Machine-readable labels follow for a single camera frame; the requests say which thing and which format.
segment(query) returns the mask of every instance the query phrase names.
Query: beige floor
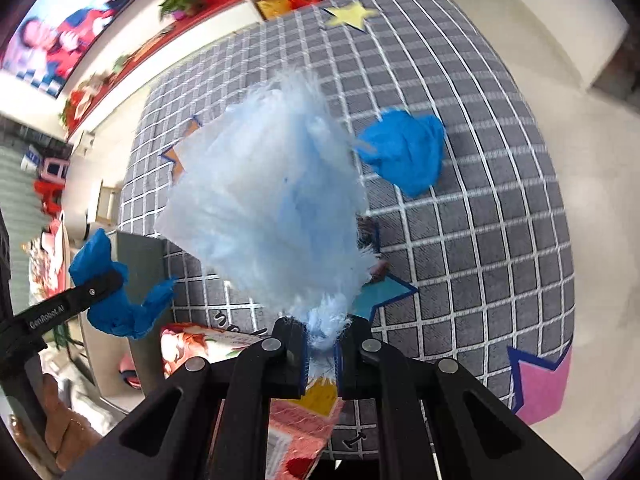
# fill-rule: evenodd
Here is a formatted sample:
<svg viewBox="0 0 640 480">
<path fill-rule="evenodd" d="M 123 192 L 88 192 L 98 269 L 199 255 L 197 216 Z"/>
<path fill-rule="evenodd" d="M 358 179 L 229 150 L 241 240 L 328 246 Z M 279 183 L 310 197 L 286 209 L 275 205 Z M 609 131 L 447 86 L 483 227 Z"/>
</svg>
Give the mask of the beige floor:
<svg viewBox="0 0 640 480">
<path fill-rule="evenodd" d="M 587 478 L 600 478 L 600 459 L 623 449 L 640 420 L 640 116 L 580 92 L 564 54 L 518 0 L 455 1 L 513 73 L 558 171 L 575 259 L 575 350 L 562 410 L 535 429 Z M 100 127 L 89 159 L 73 162 L 70 205 L 81 202 L 85 180 L 122 179 L 144 96 Z"/>
</svg>

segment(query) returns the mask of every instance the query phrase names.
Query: curtain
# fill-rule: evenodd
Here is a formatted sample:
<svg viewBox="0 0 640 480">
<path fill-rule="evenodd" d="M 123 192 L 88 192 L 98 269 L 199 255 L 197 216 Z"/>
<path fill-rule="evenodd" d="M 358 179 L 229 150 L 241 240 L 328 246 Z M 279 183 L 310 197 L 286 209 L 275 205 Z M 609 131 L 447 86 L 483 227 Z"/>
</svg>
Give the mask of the curtain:
<svg viewBox="0 0 640 480">
<path fill-rule="evenodd" d="M 0 209 L 9 233 L 9 290 L 14 314 L 29 307 L 29 255 L 20 246 L 39 236 L 50 222 L 40 211 L 40 199 L 33 191 L 34 174 L 20 169 L 21 160 L 20 153 L 0 146 Z"/>
</svg>

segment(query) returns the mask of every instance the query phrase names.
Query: crumpled blue cloth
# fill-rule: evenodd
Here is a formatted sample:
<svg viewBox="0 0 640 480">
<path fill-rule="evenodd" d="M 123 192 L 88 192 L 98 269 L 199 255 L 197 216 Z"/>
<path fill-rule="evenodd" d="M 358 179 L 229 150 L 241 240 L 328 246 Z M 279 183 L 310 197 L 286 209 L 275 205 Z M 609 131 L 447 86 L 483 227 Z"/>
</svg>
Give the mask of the crumpled blue cloth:
<svg viewBox="0 0 640 480">
<path fill-rule="evenodd" d="M 104 229 L 98 229 L 71 262 L 69 274 L 76 285 L 82 285 L 111 269 L 116 269 L 122 275 L 124 283 L 127 283 L 129 269 L 120 262 L 111 261 L 111 241 Z M 172 279 L 154 286 L 142 305 L 131 303 L 121 287 L 106 300 L 90 307 L 87 317 L 102 332 L 139 339 L 153 328 L 156 319 L 169 306 L 173 295 Z"/>
<path fill-rule="evenodd" d="M 369 145 L 358 147 L 363 162 L 411 198 L 424 193 L 440 176 L 444 126 L 434 115 L 386 112 L 358 139 Z"/>
</svg>

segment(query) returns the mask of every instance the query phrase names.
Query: television screen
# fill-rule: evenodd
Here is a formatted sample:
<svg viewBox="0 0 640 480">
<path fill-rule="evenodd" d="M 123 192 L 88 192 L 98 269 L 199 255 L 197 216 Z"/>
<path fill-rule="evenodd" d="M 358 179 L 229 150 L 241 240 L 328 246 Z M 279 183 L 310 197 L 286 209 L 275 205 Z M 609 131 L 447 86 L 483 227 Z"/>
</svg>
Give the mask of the television screen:
<svg viewBox="0 0 640 480">
<path fill-rule="evenodd" d="M 37 0 L 20 22 L 2 68 L 57 97 L 95 39 L 131 0 Z"/>
</svg>

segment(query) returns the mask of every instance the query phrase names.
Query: yellow star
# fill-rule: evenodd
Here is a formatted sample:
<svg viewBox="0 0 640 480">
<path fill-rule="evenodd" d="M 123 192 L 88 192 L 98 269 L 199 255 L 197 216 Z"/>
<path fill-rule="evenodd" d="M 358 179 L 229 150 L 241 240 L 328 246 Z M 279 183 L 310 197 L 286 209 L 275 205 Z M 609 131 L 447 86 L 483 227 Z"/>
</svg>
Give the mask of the yellow star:
<svg viewBox="0 0 640 480">
<path fill-rule="evenodd" d="M 334 16 L 325 23 L 328 27 L 351 25 L 362 32 L 365 32 L 364 20 L 379 15 L 377 10 L 365 9 L 360 2 L 353 2 L 344 7 L 327 7 L 325 10 Z"/>
</svg>

